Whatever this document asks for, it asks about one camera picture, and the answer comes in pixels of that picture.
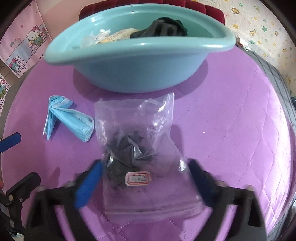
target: red chair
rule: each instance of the red chair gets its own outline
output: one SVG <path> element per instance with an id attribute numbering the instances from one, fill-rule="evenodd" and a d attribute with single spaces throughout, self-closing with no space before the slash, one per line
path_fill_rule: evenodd
<path id="1" fill-rule="evenodd" d="M 220 9 L 207 6 L 191 0 L 107 0 L 107 1 L 102 1 L 99 3 L 94 3 L 88 6 L 85 6 L 80 11 L 79 20 L 109 8 L 130 5 L 130 4 L 138 4 L 138 3 L 160 3 L 160 4 L 170 4 L 170 5 L 180 6 L 180 7 L 186 7 L 186 8 L 190 8 L 195 11 L 204 13 L 218 20 L 219 22 L 225 24 L 224 14 Z"/>

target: white label with red border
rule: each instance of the white label with red border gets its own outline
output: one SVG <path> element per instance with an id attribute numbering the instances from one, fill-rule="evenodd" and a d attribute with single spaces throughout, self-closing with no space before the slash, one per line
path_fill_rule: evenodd
<path id="1" fill-rule="evenodd" d="M 126 173 L 127 186 L 145 186 L 151 182 L 150 172 L 128 172 Z"/>

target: plastic bag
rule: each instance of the plastic bag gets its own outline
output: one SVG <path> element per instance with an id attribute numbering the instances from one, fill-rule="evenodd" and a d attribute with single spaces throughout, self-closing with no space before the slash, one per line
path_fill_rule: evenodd
<path id="1" fill-rule="evenodd" d="M 105 213 L 112 222 L 190 217 L 203 210 L 189 169 L 170 138 L 174 93 L 95 103 Z"/>

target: pink poster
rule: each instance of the pink poster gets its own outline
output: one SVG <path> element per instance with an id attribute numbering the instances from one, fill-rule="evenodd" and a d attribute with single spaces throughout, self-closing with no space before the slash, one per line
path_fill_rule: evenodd
<path id="1" fill-rule="evenodd" d="M 3 110 L 5 96 L 9 88 L 10 88 L 9 84 L 6 82 L 4 77 L 0 74 L 0 114 Z"/>
<path id="2" fill-rule="evenodd" d="M 17 77 L 43 58 L 51 38 L 32 1 L 12 22 L 0 42 L 0 58 Z"/>

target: purple quilted mat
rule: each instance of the purple quilted mat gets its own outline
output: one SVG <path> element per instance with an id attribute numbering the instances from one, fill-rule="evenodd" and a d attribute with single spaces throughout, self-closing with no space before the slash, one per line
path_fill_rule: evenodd
<path id="1" fill-rule="evenodd" d="M 17 131 L 22 141 L 1 155 L 6 190 L 30 172 L 40 175 L 42 185 L 62 186 L 102 155 L 95 134 L 83 143 L 61 124 L 50 141 L 42 136 L 51 95 L 66 96 L 74 101 L 72 108 L 94 116 L 94 102 L 99 98 L 151 98 L 169 92 L 176 96 L 171 130 L 175 144 L 230 186 L 254 186 L 269 232 L 294 194 L 295 136 L 269 80 L 238 48 L 210 54 L 192 77 L 175 87 L 137 95 L 104 91 L 70 66 L 53 67 L 40 61 L 21 86 L 7 117 L 4 136 Z M 24 203 L 23 223 L 31 201 Z M 187 220 L 116 225 L 103 215 L 100 186 L 81 214 L 100 241 L 180 241 L 195 238 L 210 209 Z M 65 236 L 73 240 L 62 209 L 58 216 Z M 217 241 L 225 238 L 232 217 L 230 208 Z"/>

